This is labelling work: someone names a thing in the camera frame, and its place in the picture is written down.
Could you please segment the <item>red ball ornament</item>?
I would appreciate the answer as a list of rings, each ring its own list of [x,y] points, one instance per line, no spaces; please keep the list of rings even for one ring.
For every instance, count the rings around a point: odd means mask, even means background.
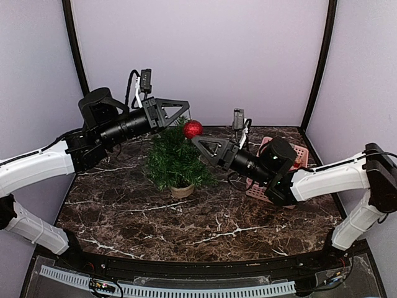
[[[203,126],[197,120],[190,120],[184,124],[183,134],[186,138],[192,139],[203,134]]]

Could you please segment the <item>small green christmas tree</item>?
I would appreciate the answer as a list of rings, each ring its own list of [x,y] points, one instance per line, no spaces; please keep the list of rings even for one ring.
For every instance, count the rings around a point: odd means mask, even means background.
[[[153,138],[145,165],[146,177],[160,190],[171,191],[173,197],[189,197],[195,188],[214,186],[218,180],[200,160],[200,152],[185,136],[185,129],[196,123],[180,118]]]

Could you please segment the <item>pink plastic basket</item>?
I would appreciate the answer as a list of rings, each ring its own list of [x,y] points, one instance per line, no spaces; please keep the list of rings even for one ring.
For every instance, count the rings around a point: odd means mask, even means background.
[[[259,165],[270,173],[270,178],[265,181],[261,178],[247,178],[246,195],[289,209],[294,208],[295,203],[287,197],[288,182],[284,179],[288,173],[308,165],[308,149],[282,138],[264,137],[257,157]]]

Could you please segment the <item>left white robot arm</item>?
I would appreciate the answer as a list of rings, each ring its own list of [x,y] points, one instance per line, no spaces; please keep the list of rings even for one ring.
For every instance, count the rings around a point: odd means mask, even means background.
[[[82,128],[64,133],[43,148],[1,161],[1,229],[62,256],[75,271],[87,266],[87,256],[74,233],[31,213],[14,193],[53,178],[89,171],[117,145],[161,132],[190,105],[183,100],[149,97],[131,110],[114,99],[109,88],[99,88],[84,96],[78,107],[84,120]]]

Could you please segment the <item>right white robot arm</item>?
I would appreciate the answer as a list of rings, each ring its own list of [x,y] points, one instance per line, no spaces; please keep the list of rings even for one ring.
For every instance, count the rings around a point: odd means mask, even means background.
[[[222,138],[195,136],[192,143],[213,166],[234,172],[264,187],[275,205],[297,205],[326,194],[361,189],[363,196],[347,217],[333,229],[329,246],[316,263],[330,269],[363,233],[382,217],[396,212],[396,155],[376,143],[354,156],[315,168],[292,169],[297,153],[282,138],[273,138],[254,155]]]

